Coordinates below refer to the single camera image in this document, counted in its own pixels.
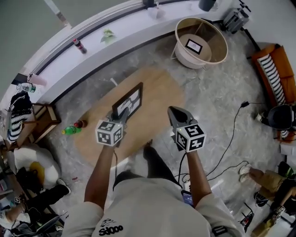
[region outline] white round container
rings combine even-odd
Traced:
[[[178,22],[175,30],[177,59],[186,67],[199,69],[204,65],[223,62],[228,53],[225,38],[209,22],[199,18],[185,18]]]

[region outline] wooden table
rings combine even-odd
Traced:
[[[170,126],[167,115],[169,106],[184,106],[183,91],[167,71],[152,67],[136,71],[81,117],[88,125],[80,133],[73,135],[74,142],[81,155],[92,165],[96,164],[103,147],[95,138],[98,121],[105,119],[112,105],[140,82],[143,82],[142,106],[127,121],[127,134],[120,147],[116,148],[118,162],[137,152]]]

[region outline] white sneaker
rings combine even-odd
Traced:
[[[252,166],[250,164],[241,167],[240,170],[239,170],[239,174],[244,175],[244,174],[249,173],[251,167]]]
[[[69,190],[69,193],[68,193],[68,194],[71,193],[71,189],[66,185],[66,183],[64,182],[64,180],[62,180],[62,179],[57,179],[56,183],[65,186],[65,187]]]
[[[244,181],[249,179],[249,175],[248,174],[244,174],[240,176],[240,182],[243,183]]]
[[[259,122],[261,122],[262,121],[262,116],[260,114],[257,114],[256,120],[258,120]]]

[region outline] picture frame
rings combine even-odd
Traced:
[[[114,117],[118,118],[125,108],[129,108],[128,119],[141,107],[143,98],[143,82],[140,82],[122,98],[120,98],[114,105],[112,111]]]
[[[203,49],[203,46],[194,42],[192,39],[188,39],[186,45],[185,45],[186,48],[192,50],[193,52],[197,53],[198,55],[200,54],[200,52],[202,51]]]

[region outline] marble floor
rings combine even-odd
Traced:
[[[73,138],[63,136],[61,129],[75,122],[95,101],[115,87],[111,78],[120,83],[143,66],[153,65],[166,69],[178,82],[185,94],[185,109],[196,117],[207,133],[205,147],[199,151],[204,170],[209,173],[216,166],[232,137],[234,117],[241,103],[265,102],[259,78],[246,59],[246,56],[254,52],[250,40],[240,31],[234,35],[225,34],[225,38],[229,49],[226,61],[207,70],[188,69],[178,60],[171,60],[170,55],[176,39],[174,35],[168,36],[117,59],[56,102],[55,111],[62,122],[43,139],[43,143],[59,163],[62,178],[72,189],[69,196],[53,205],[57,213],[63,214],[69,207],[83,201],[86,183],[93,170],[79,154]],[[264,108],[264,104],[252,104],[240,109],[233,142],[218,168],[209,175],[209,179],[244,160],[262,170],[276,169],[276,165],[283,159],[279,154],[279,143],[273,139],[270,127],[254,120],[254,114]],[[178,152],[170,138],[170,131],[171,129],[167,129],[155,137],[154,147],[173,174],[177,175],[183,152]],[[132,167],[137,174],[147,174],[147,163],[142,157],[141,150],[119,164],[119,172],[124,170],[126,165]],[[251,196],[253,190],[258,188],[251,181],[239,183],[239,167],[231,168],[210,181],[214,192],[222,197],[233,214],[238,212],[243,201],[250,205],[254,203]],[[188,172],[187,162],[183,163],[181,172]],[[115,172],[111,170],[110,185],[114,182],[114,176]],[[110,189],[107,206],[111,202],[111,195]]]

